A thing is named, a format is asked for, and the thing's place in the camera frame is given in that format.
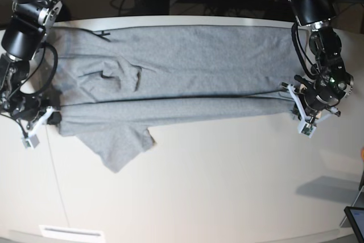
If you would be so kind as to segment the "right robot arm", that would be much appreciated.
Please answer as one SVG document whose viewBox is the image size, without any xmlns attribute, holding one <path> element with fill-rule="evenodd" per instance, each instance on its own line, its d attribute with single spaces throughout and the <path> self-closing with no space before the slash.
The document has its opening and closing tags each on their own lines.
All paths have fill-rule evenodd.
<svg viewBox="0 0 364 243">
<path fill-rule="evenodd" d="M 30 78 L 30 61 L 46 47 L 50 29 L 63 6 L 61 0 L 12 0 L 13 15 L 1 40 L 1 111 L 14 120 L 34 122 L 46 111 L 45 89 L 21 91 Z"/>
</svg>

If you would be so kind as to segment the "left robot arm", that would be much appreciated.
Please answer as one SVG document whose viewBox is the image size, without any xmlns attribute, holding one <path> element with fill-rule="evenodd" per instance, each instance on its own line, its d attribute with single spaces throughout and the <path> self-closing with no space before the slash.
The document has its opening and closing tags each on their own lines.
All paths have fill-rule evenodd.
<svg viewBox="0 0 364 243">
<path fill-rule="evenodd" d="M 332 0 L 287 0 L 293 10 L 295 22 L 291 28 L 293 46 L 300 64 L 308 76 L 296 75 L 295 80 L 303 85 L 296 95 L 299 117 L 313 125 L 322 111 L 339 115 L 337 105 L 348 96 L 354 79 L 346 71 L 341 57 L 342 43 L 334 31 L 331 20 L 336 16 Z M 304 57 L 299 40 L 299 27 L 309 27 L 309 48 L 315 56 L 312 63 Z"/>
</svg>

